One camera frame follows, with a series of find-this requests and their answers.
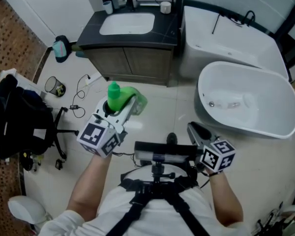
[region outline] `sink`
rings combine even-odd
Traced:
[[[153,29],[151,13],[123,13],[107,17],[99,30],[101,35],[145,34]]]

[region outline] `bottle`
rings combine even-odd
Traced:
[[[133,96],[136,96],[136,109],[134,110],[134,115],[139,115],[148,100],[135,88],[133,87],[123,87],[113,81],[108,87],[108,94],[107,94],[107,104],[108,107],[115,112],[121,111],[123,107],[127,104],[129,99]]]

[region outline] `white tile floor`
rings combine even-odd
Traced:
[[[51,52],[40,75],[38,85],[44,88],[50,76],[56,76],[66,85],[67,92],[62,98],[45,95],[45,101],[54,108],[69,107],[76,93],[79,78],[96,72],[88,59],[71,54],[64,63],[57,63]],[[95,109],[97,102],[107,93],[107,83],[100,78],[93,85],[85,100],[76,98],[75,103],[86,110],[83,118],[75,118],[71,110],[62,115],[62,128],[80,129]],[[195,83],[173,80],[173,87],[120,82],[120,86],[133,86],[148,99],[148,104],[140,116],[131,117],[126,125],[129,133],[116,152],[132,153],[135,141],[164,143],[167,134],[175,132],[179,144],[191,144],[186,132],[187,123],[199,121],[193,107]],[[226,130],[216,130],[237,148],[235,162],[226,171],[229,182],[238,196],[244,210],[248,227],[254,228],[259,218],[266,216],[284,201],[290,204],[295,195],[295,134],[287,140],[257,139]],[[36,173],[25,172],[28,196],[38,200],[47,211],[56,217],[67,206],[72,189],[79,175],[88,165],[92,155],[76,142],[71,134],[59,136],[68,160],[63,169],[55,168],[59,158],[53,147],[45,153],[42,166]],[[120,174],[134,169],[128,156],[112,158],[104,189],[104,196],[119,184]],[[201,174],[199,184],[206,181]],[[203,188],[211,200],[210,186]]]

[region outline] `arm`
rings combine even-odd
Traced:
[[[241,205],[232,191],[224,173],[210,177],[213,203],[217,220],[223,226],[243,221]]]
[[[85,221],[96,217],[110,160],[111,156],[105,159],[97,155],[93,156],[75,184],[67,210],[77,212]]]

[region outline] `freestanding bathtub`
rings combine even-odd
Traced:
[[[209,125],[279,139],[295,132],[295,91],[270,70],[213,62],[199,76],[194,103]]]
[[[211,62],[228,61],[277,72],[288,80],[280,51],[273,38],[247,25],[239,26],[227,17],[184,7],[182,28],[185,46],[179,73],[197,79],[202,69]]]

